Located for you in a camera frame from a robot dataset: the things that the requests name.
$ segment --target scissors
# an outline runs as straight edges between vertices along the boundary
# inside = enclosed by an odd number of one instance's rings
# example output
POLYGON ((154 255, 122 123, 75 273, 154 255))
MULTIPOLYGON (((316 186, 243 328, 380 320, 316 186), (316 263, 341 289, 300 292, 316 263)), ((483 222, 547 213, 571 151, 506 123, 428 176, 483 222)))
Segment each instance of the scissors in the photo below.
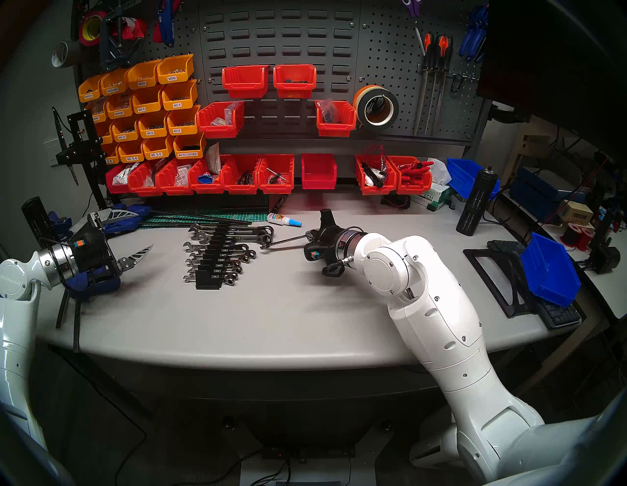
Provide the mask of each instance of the scissors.
POLYGON ((422 0, 401 0, 401 3, 407 7, 410 17, 418 17, 421 1, 422 0))

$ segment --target gray table surface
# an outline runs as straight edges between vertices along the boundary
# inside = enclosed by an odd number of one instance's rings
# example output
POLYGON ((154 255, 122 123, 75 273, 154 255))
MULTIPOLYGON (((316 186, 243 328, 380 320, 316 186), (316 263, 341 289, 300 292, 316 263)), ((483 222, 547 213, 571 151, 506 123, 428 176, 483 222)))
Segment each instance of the gray table surface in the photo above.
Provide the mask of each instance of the gray table surface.
MULTIPOLYGON (((409 212, 381 206, 380 198, 359 193, 292 194, 282 213, 303 228, 276 226, 276 239, 318 228, 319 209, 332 208, 340 226, 359 225, 391 240, 421 235, 435 247, 474 303, 483 323, 488 351, 508 349, 554 335, 537 315, 507 319, 466 259, 465 248, 485 248, 488 240, 513 240, 498 225, 481 224, 474 236, 455 231, 463 204, 432 213, 414 205, 409 212)), ((155 365, 230 370, 314 370, 414 364, 386 302, 364 277, 347 270, 341 278, 321 276, 321 262, 305 260, 302 246, 287 244, 259 251, 243 264, 234 287, 196 290, 184 283, 186 229, 139 230, 110 240, 116 257, 154 244, 133 270, 122 275, 119 291, 99 295, 82 306, 83 352, 155 365)), ((490 260, 484 268, 507 288, 490 260)), ((74 306, 61 329, 55 320, 61 286, 43 290, 38 337, 71 348, 74 306)))

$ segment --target super glue tube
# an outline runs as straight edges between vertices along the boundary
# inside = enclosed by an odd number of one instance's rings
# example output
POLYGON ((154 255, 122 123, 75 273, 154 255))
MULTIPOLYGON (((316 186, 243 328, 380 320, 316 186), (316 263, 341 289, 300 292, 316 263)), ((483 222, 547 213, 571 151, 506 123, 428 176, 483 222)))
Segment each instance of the super glue tube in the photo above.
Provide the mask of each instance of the super glue tube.
POLYGON ((268 222, 274 223, 275 225, 288 225, 288 226, 298 226, 301 227, 303 223, 300 221, 296 221, 295 219, 288 218, 282 214, 270 213, 268 215, 268 222))

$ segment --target blue storage bin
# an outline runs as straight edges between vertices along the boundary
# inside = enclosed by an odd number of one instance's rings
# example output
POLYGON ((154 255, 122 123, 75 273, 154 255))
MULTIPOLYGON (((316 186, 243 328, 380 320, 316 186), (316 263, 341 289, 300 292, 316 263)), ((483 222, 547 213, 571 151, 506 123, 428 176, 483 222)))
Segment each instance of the blue storage bin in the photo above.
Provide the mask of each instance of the blue storage bin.
POLYGON ((534 295, 562 307, 575 299, 581 282, 571 257, 558 242, 532 233, 520 259, 527 285, 534 295))
MULTIPOLYGON (((447 159, 446 168, 451 174, 451 182, 448 183, 464 199, 470 197, 470 191, 475 183, 478 172, 482 167, 475 161, 469 159, 447 159)), ((494 199, 501 187, 501 180, 497 180, 490 199, 494 199)))

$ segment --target black cylinder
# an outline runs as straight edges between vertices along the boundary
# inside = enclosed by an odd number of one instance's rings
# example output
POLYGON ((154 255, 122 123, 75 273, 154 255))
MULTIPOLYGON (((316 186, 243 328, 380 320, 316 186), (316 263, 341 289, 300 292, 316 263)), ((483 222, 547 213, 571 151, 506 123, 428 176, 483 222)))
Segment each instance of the black cylinder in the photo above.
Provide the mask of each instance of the black cylinder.
POLYGON ((51 245, 54 245, 54 243, 51 243, 50 241, 41 240, 42 238, 54 240, 55 232, 52 230, 48 213, 44 209, 39 196, 29 199, 22 204, 22 213, 24 213, 26 222, 28 223, 28 226, 31 227, 31 231, 35 235, 35 239, 41 249, 49 248, 51 245))
POLYGON ((492 171, 492 166, 478 172, 470 197, 455 228, 458 233, 466 236, 472 236, 475 233, 483 212, 488 207, 490 195, 497 181, 498 176, 492 171))

